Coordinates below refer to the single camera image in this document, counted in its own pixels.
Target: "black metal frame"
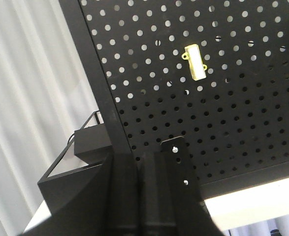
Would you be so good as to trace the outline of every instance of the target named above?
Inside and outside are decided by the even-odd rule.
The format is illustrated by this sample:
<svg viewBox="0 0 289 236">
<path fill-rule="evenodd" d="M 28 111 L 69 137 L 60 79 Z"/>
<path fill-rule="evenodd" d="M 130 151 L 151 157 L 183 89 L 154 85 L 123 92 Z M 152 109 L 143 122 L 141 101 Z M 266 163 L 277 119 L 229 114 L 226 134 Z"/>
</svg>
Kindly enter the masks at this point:
<svg viewBox="0 0 289 236">
<path fill-rule="evenodd" d="M 86 19 L 82 14 L 80 1 L 60 0 L 60 4 L 98 106 L 101 111 L 106 111 L 102 112 L 102 117 L 114 151 L 116 153 L 131 153 Z M 206 199 L 286 177 L 289 177 L 289 162 L 203 184 L 200 186 L 200 190 L 203 198 Z"/>
</svg>

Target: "yellow bracket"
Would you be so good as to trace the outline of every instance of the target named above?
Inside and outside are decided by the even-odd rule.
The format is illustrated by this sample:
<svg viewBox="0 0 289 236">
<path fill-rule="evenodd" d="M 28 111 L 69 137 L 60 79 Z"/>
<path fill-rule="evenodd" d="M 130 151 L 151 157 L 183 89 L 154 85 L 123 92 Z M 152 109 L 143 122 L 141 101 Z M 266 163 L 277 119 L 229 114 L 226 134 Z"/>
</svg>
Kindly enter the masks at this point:
<svg viewBox="0 0 289 236">
<path fill-rule="evenodd" d="M 185 47 L 182 59 L 188 60 L 193 80 L 197 81 L 207 77 L 205 71 L 208 67 L 202 62 L 199 46 L 197 44 Z"/>
</svg>

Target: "black pegboard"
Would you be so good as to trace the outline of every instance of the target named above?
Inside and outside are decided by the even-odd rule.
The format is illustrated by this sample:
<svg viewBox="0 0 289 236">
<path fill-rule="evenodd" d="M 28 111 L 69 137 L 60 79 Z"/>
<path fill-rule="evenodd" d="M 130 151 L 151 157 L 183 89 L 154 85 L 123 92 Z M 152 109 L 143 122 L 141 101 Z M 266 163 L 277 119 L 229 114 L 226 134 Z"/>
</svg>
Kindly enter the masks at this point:
<svg viewBox="0 0 289 236">
<path fill-rule="evenodd" d="M 137 161 L 179 135 L 201 184 L 289 161 L 289 0 L 80 3 Z"/>
</svg>

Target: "screw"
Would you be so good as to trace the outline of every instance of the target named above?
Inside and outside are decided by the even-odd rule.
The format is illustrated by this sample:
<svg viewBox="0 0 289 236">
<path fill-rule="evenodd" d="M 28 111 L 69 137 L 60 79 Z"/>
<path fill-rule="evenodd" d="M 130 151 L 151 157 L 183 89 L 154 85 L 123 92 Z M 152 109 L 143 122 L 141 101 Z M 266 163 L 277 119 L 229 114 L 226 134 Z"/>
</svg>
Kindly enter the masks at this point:
<svg viewBox="0 0 289 236">
<path fill-rule="evenodd" d="M 172 151 L 173 151 L 173 153 L 178 153 L 178 147 L 174 146 Z"/>
</svg>

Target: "white table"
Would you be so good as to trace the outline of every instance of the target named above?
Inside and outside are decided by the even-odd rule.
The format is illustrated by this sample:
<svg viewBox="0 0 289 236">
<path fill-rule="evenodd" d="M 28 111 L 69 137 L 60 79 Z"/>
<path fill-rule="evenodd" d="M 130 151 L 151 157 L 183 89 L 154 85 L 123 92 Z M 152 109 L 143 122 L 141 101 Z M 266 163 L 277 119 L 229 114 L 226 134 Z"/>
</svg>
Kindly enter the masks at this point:
<svg viewBox="0 0 289 236">
<path fill-rule="evenodd" d="M 289 214 L 289 178 L 205 200 L 212 219 L 222 230 Z M 50 216 L 43 201 L 25 228 Z"/>
</svg>

